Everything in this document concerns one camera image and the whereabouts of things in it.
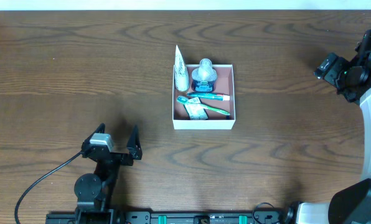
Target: cardboard box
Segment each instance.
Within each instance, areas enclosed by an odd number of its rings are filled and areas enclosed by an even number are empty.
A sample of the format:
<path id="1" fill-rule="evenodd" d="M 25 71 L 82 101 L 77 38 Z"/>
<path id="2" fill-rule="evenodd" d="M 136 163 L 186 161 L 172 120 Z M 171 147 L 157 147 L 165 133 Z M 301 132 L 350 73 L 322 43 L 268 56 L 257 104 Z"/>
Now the cardboard box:
<path id="1" fill-rule="evenodd" d="M 189 78 L 190 87 L 189 92 L 193 92 L 192 89 L 192 77 L 191 73 L 199 65 L 186 65 Z M 223 93 L 230 95 L 229 101 L 219 100 L 207 100 L 200 98 L 203 104 L 212 106 L 214 108 L 220 108 L 230 112 L 230 116 L 227 117 L 223 114 L 205 110 L 208 114 L 208 120 L 190 120 L 184 105 L 177 102 L 179 95 L 185 96 L 186 92 L 180 92 L 174 86 L 174 67 L 173 67 L 173 90 L 172 90 L 172 120 L 174 129 L 232 129 L 235 123 L 235 98 L 234 98 L 234 72 L 233 65 L 213 65 L 213 68 L 217 72 L 217 80 L 214 86 L 213 93 Z"/>

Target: wood grain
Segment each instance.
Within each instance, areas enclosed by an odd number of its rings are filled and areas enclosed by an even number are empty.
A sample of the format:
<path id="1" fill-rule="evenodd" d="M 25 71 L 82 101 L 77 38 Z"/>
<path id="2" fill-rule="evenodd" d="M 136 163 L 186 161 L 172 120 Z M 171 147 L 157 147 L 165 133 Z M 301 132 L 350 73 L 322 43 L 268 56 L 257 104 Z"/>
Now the wood grain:
<path id="1" fill-rule="evenodd" d="M 21 193 L 79 151 L 104 122 L 123 150 L 140 129 L 142 161 L 122 167 L 114 203 L 163 210 L 251 210 L 323 202 L 359 179 L 364 126 L 312 71 L 354 56 L 371 11 L 0 12 L 0 223 Z M 187 63 L 232 63 L 231 131 L 173 130 L 176 44 Z M 76 159 L 20 207 L 23 223 L 76 207 Z"/>

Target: white wall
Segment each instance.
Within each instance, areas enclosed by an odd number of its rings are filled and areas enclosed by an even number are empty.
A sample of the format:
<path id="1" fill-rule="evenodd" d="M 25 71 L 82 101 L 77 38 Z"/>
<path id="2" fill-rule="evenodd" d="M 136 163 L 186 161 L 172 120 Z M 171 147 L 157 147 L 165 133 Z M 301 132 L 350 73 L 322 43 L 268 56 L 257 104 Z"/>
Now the white wall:
<path id="1" fill-rule="evenodd" d="M 0 10 L 371 9 L 371 0 L 0 0 Z"/>

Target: green connector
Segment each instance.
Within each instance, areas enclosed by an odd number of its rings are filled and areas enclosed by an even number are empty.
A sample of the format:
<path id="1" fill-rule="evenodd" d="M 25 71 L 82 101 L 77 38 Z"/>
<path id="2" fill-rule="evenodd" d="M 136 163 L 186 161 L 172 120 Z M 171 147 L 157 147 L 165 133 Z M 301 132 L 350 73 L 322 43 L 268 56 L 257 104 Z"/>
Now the green connector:
<path id="1" fill-rule="evenodd" d="M 158 216 L 158 224 L 166 224 L 166 216 L 165 215 Z"/>
<path id="2" fill-rule="evenodd" d="M 239 224 L 248 224 L 248 217 L 246 215 L 240 215 Z"/>

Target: green toothbrush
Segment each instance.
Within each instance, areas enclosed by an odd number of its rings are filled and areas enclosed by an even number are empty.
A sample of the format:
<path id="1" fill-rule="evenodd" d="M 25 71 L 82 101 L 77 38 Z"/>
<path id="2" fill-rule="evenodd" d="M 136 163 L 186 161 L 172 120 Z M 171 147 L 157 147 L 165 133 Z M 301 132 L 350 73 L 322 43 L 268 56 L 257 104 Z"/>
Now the green toothbrush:
<path id="1" fill-rule="evenodd" d="M 181 104 L 189 103 L 189 102 L 188 102 L 188 98 L 185 97 L 185 96 L 179 96 L 179 97 L 177 97 L 177 102 L 179 102 L 179 103 L 181 103 Z M 200 105 L 203 109 L 212 110 L 212 111 L 215 111 L 215 112 L 218 112 L 218 113 L 221 113 L 221 114 L 227 115 L 227 116 L 230 115 L 230 113 L 227 112 L 227 111 L 225 111 L 225 110 L 218 109 L 218 108 L 213 108 L 213 107 L 211 107 L 211 106 L 207 106 L 207 105 L 202 104 L 202 103 L 192 103 L 192 104 Z"/>

